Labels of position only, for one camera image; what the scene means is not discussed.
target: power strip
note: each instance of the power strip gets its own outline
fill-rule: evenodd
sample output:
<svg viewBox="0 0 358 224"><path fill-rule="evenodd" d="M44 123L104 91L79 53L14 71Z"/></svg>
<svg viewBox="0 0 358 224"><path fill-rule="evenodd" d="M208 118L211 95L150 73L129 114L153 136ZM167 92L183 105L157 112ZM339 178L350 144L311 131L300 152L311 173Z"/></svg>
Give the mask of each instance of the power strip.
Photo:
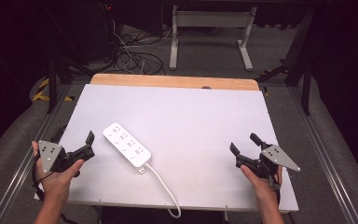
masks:
<svg viewBox="0 0 358 224"><path fill-rule="evenodd" d="M146 164L152 161L152 154L120 124L111 124L103 130L103 135L139 173L145 172Z"/></svg>

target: hand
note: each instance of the hand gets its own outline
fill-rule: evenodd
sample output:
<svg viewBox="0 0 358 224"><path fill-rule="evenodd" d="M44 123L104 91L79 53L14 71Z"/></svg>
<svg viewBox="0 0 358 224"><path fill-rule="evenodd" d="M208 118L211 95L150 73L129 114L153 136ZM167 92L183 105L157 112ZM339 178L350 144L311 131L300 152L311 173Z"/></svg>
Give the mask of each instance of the hand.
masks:
<svg viewBox="0 0 358 224"><path fill-rule="evenodd" d="M39 145L36 141L32 142L34 156L37 154ZM35 223L57 223L69 197L69 186L75 174L83 165L83 160L76 161L71 167L62 173L54 173L41 181L45 192L45 199ZM42 179L45 175L42 171L42 161L36 162L36 178Z"/></svg>
<svg viewBox="0 0 358 224"><path fill-rule="evenodd" d="M251 182L255 191L255 204L260 212L263 224L283 223L279 212L277 195L274 189L269 185L267 179L258 178L247 166L242 165L243 174ZM282 167L278 167L278 172L274 176L282 184Z"/></svg>

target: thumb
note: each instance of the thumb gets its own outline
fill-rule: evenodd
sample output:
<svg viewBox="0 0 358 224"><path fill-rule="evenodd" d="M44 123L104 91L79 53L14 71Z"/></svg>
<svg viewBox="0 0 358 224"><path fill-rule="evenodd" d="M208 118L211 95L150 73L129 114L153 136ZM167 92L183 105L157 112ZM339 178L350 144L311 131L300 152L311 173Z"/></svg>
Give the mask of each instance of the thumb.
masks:
<svg viewBox="0 0 358 224"><path fill-rule="evenodd" d="M78 160L75 161L75 163L68 168L68 170L65 171L65 173L70 176L71 178L75 176L75 174L80 170L80 168L82 167L84 161L83 160Z"/></svg>
<svg viewBox="0 0 358 224"><path fill-rule="evenodd" d="M257 177L257 175L255 175L251 169L249 169L249 167L242 165L241 166L241 171L243 172L243 174L249 179L249 181L251 182L251 184L256 187L260 181L260 179Z"/></svg>

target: white tabletop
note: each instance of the white tabletop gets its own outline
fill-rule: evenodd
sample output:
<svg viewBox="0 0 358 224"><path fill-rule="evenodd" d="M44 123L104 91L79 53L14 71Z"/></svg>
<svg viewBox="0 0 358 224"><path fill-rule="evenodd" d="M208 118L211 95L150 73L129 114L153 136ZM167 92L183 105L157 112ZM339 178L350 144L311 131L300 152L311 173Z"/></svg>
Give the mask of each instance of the white tabletop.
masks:
<svg viewBox="0 0 358 224"><path fill-rule="evenodd" d="M156 176L138 173L104 138L113 122L148 148L151 165L182 208L256 209L252 186L235 166L229 145L258 159L260 147L251 133L278 144L261 91L86 85L60 144L74 151L92 130L95 157L72 181L68 202L174 208ZM297 211L285 170L282 178L280 209Z"/></svg>

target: white metal stand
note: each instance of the white metal stand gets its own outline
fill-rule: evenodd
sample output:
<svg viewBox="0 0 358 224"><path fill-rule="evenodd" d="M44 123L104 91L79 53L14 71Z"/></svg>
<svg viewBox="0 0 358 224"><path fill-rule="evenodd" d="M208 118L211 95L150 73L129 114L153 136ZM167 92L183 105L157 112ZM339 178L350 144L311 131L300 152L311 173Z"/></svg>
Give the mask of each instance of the white metal stand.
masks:
<svg viewBox="0 0 358 224"><path fill-rule="evenodd" d="M246 43L251 33L255 19L256 7L250 12L204 12L204 11L177 11L173 6L172 12L172 45L170 69L176 69L178 54L178 27L246 27L243 40L238 40L243 63L247 71L253 71L253 66L246 50Z"/></svg>

